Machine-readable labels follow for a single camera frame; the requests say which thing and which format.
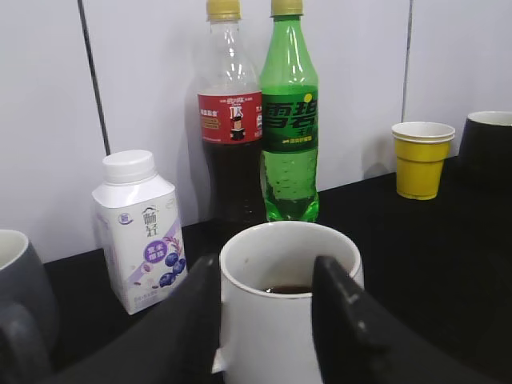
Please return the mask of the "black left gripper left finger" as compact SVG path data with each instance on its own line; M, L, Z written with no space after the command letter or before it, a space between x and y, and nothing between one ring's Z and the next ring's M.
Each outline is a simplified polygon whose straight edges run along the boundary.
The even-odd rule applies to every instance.
M47 383L209 383L221 326L216 254L201 257L141 321Z

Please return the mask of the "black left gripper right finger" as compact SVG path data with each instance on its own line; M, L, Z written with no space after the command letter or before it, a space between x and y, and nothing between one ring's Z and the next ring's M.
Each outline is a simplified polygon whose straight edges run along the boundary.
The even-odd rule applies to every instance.
M311 324L324 383L492 383L429 344L332 256L314 260Z

